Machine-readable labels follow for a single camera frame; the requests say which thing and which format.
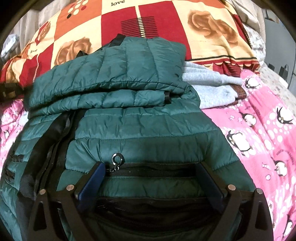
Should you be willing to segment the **dark green puffer jacket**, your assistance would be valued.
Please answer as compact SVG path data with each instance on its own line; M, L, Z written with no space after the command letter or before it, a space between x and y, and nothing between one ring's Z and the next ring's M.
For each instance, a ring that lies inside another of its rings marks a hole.
M42 189L76 184L106 167L94 205L82 212L94 240L208 240L217 216L205 203L199 163L226 184L254 183L221 130L200 109L195 89L119 89L35 104L1 174L2 240L28 240Z

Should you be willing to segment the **pink penguin blanket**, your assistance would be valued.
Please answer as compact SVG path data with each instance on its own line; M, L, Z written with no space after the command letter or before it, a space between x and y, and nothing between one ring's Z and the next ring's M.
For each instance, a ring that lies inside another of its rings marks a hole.
M268 68L241 78L246 99L205 113L264 190L275 240L295 240L295 97Z

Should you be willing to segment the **grey folded sweatshirt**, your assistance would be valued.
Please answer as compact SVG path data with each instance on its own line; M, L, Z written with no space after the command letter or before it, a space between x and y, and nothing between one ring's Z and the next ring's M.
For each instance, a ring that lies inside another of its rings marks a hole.
M182 78L196 90L200 109L228 106L248 97L243 79L220 74L199 64L185 61Z

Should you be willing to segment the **black power adapter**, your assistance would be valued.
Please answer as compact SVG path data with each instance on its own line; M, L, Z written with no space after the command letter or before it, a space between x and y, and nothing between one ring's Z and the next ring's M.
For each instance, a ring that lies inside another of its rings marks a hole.
M287 64L285 64L285 66L280 67L279 76L285 81L287 81L287 78L288 78L288 71L289 71L289 67Z

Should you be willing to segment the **floral white bed sheet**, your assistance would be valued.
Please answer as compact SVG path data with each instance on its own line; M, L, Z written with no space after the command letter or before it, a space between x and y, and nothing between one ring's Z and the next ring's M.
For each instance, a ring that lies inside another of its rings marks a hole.
M295 96L287 89L287 83L265 63L266 45L261 35L253 28L243 24L249 37L252 51L259 61L260 79L279 97L295 115Z

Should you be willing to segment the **red orange rose quilt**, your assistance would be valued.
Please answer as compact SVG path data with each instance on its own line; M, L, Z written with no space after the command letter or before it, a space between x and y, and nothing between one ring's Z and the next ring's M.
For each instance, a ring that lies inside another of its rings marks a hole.
M74 1L1 69L1 101L111 90L181 94L181 63L238 77L259 62L229 1Z

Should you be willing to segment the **beige curtain fabric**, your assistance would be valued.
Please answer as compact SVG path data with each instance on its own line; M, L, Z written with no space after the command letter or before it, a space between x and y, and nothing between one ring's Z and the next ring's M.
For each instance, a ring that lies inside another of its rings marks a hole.
M1 60L7 61L20 54L35 32L71 0L37 1L36 4L15 24L1 47Z

